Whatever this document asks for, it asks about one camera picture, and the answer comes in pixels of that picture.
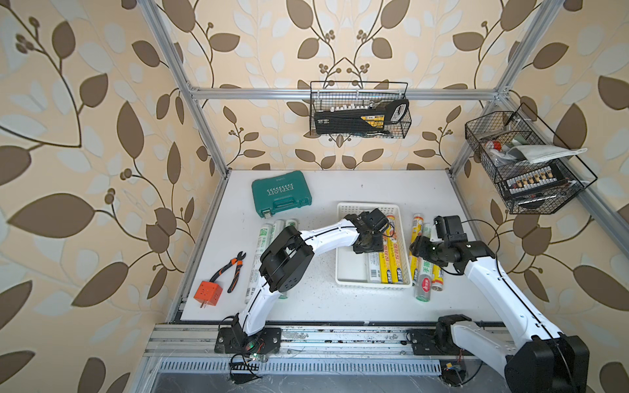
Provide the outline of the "green white wrap roll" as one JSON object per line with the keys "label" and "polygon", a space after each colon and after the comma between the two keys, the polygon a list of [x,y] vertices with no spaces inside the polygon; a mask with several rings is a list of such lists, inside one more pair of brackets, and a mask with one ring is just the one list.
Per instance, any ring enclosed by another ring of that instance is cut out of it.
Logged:
{"label": "green white wrap roll", "polygon": [[379,253],[369,253],[368,255],[369,280],[370,283],[382,282],[382,270]]}

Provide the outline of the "white plastic basket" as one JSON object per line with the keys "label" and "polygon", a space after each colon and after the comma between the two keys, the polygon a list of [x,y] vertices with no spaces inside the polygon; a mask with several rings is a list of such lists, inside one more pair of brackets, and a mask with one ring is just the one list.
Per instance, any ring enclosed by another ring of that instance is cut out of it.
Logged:
{"label": "white plastic basket", "polygon": [[[403,222],[401,219],[401,209],[397,205],[393,204],[374,204],[363,202],[341,202],[337,205],[337,212],[340,218],[345,217],[348,214],[360,214],[364,211],[372,211],[374,209],[380,209],[380,211],[387,215],[394,215],[396,221],[396,237],[401,257],[401,269],[404,278],[404,283],[401,285],[386,284],[386,283],[370,283],[369,280],[369,267],[368,267],[368,253],[355,254],[351,247],[344,247],[336,250],[336,282],[342,286],[354,286],[372,289],[395,289],[401,290],[410,288],[412,286],[410,262],[408,253],[406,251],[405,234],[403,229]],[[383,239],[384,250],[388,253],[388,244],[386,236]]]}

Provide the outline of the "yellow plastic wrap roll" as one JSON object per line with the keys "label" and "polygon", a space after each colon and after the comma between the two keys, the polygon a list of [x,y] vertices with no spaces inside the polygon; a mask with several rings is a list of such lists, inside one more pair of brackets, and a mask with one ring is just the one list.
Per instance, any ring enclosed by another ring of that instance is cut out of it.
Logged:
{"label": "yellow plastic wrap roll", "polygon": [[378,254],[380,263],[381,281],[386,284],[393,284],[391,276],[390,258],[386,252],[380,252]]}

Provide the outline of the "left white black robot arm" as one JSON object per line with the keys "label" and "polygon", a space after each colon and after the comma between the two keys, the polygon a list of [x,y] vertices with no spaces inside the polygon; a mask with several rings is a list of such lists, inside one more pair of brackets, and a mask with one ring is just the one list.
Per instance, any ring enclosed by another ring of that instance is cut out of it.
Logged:
{"label": "left white black robot arm", "polygon": [[282,292],[293,289],[303,278],[315,256],[343,247],[357,255],[383,251],[383,239],[391,228],[379,209],[348,214],[335,224],[300,232],[286,227],[260,257],[260,278],[252,298],[231,323],[243,341],[265,327],[270,311]]}

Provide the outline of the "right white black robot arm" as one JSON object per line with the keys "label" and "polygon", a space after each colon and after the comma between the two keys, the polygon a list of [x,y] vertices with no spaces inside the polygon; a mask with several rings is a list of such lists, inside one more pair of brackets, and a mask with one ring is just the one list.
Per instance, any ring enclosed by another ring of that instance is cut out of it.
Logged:
{"label": "right white black robot arm", "polygon": [[494,369],[512,392],[584,392],[590,352],[577,336],[565,335],[522,293],[482,241],[470,241],[457,215],[434,219],[438,242],[419,236],[410,253],[440,268],[452,265],[485,296],[512,340],[506,342],[463,314],[440,317],[436,347],[466,350]]}

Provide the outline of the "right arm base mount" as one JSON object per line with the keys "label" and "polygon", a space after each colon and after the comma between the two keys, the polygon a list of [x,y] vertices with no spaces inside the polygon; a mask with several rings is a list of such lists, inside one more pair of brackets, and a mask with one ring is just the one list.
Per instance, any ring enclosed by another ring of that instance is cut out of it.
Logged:
{"label": "right arm base mount", "polygon": [[442,343],[436,331],[430,328],[410,329],[407,331],[407,342],[411,345],[413,355],[458,356],[461,352],[454,344]]}

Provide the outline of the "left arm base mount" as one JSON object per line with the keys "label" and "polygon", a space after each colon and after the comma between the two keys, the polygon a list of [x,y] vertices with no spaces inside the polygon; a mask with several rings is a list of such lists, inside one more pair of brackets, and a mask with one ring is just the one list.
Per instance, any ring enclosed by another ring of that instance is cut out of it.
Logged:
{"label": "left arm base mount", "polygon": [[279,327],[265,327],[249,337],[240,337],[233,328],[222,327],[217,336],[214,352],[228,355],[276,354],[280,349],[281,336],[282,329]]}

